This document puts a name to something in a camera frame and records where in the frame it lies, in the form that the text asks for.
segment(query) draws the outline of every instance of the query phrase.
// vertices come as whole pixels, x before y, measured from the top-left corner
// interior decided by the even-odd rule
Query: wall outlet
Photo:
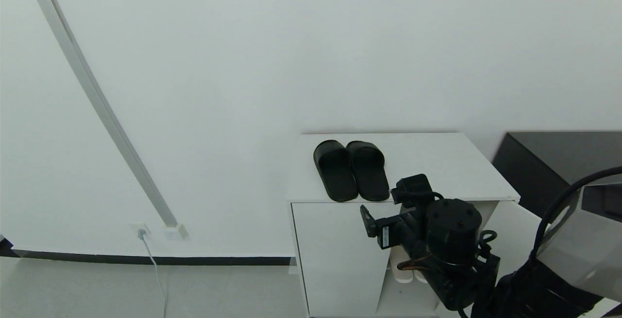
[[[186,227],[179,223],[177,227],[165,227],[164,237],[168,240],[182,241],[188,238],[188,232],[186,231]]]
[[[138,236],[138,230],[145,230],[147,235],[151,235],[149,228],[144,223],[130,223],[129,227],[132,229],[134,236]]]

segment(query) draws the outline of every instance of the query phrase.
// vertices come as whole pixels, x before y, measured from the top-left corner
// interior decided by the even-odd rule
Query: cabinet door
[[[373,316],[389,260],[367,237],[361,203],[294,203],[309,315]],[[365,203],[375,218],[393,216],[399,205]]]

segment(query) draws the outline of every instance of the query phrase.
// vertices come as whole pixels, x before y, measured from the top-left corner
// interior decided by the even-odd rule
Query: slipper
[[[359,194],[369,201],[389,198],[389,183],[384,174],[384,155],[372,143],[351,141],[347,147],[352,156],[351,169]]]
[[[341,143],[333,139],[323,141],[315,148],[313,160],[329,198],[339,202],[356,198],[358,190],[350,169],[350,154]]]

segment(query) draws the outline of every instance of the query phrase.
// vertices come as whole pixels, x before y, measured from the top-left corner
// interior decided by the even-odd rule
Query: cabinet top
[[[286,200],[295,203],[335,202],[329,199],[313,151],[322,141],[369,141],[382,151],[390,187],[416,174],[426,174],[435,192],[465,201],[513,200],[520,196],[462,133],[304,134],[293,148]],[[352,202],[371,202],[360,196]],[[393,202],[389,197],[386,202]]]

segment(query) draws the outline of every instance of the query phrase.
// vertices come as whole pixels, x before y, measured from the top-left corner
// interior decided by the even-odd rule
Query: black baseboard
[[[112,263],[119,265],[151,265],[146,256],[113,256],[91,254],[66,254],[59,252],[13,250],[22,258],[37,258],[87,263]],[[289,257],[155,257],[158,265],[289,265]]]

